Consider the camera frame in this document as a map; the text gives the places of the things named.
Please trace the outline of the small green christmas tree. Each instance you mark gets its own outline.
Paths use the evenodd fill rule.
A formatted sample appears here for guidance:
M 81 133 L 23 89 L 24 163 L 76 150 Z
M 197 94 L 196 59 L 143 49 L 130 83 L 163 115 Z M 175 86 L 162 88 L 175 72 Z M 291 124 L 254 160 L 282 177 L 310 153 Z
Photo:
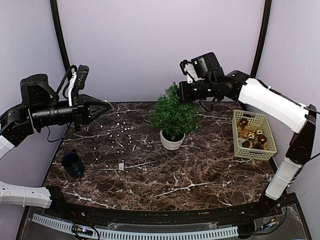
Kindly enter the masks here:
M 163 147 L 169 151 L 178 150 L 186 134 L 198 128 L 198 109 L 193 102 L 182 102 L 178 96 L 179 87 L 173 82 L 160 95 L 150 116 L 150 125 L 160 130 Z

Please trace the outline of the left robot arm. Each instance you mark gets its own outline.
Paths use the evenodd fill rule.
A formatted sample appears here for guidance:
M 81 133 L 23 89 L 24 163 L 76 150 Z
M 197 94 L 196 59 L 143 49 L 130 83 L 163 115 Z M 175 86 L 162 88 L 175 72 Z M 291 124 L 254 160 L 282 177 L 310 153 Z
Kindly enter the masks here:
M 45 127 L 73 124 L 78 130 L 111 110 L 112 106 L 106 100 L 79 94 L 84 89 L 87 76 L 87 70 L 71 73 L 64 101 L 60 100 L 60 91 L 49 86 L 46 74 L 35 74 L 21 80 L 22 102 L 0 117 L 0 156 L 3 158 L 28 136 L 41 132 Z M 51 208 L 60 218 L 67 218 L 71 213 L 63 193 L 55 186 L 27 187 L 2 181 L 0 204 Z

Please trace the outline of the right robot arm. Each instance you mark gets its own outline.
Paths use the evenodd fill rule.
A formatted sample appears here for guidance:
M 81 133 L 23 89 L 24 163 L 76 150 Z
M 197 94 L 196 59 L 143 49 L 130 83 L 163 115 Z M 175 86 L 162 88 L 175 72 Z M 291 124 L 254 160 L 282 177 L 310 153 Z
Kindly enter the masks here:
M 284 160 L 264 192 L 266 198 L 255 205 L 255 213 L 266 217 L 274 210 L 274 201 L 280 198 L 302 166 L 312 159 L 316 108 L 289 99 L 238 70 L 229 74 L 220 70 L 196 73 L 183 67 L 182 72 L 187 77 L 186 81 L 179 83 L 178 96 L 183 102 L 227 97 L 267 113 L 293 131 Z

